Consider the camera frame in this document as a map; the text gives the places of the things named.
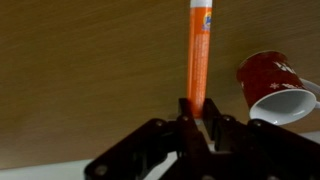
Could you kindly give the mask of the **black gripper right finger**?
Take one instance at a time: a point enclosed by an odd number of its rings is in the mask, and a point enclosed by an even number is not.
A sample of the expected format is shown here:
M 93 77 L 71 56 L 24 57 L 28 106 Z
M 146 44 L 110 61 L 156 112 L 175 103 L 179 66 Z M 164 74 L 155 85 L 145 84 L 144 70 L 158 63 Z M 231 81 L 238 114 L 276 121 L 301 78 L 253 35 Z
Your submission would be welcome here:
M 206 98 L 203 121 L 216 151 L 245 162 L 253 180 L 320 180 L 320 145 L 262 119 L 242 124 Z

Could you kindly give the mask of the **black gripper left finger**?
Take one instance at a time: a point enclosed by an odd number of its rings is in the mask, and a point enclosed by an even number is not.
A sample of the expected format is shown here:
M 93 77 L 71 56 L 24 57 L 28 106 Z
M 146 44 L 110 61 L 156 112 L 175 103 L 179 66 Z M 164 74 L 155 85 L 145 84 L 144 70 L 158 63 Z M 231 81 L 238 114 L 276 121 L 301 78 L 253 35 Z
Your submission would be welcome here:
M 85 180 L 143 180 L 154 167 L 176 152 L 183 175 L 199 178 L 210 150 L 197 129 L 186 98 L 178 100 L 175 120 L 153 118 L 98 156 L 84 169 Z

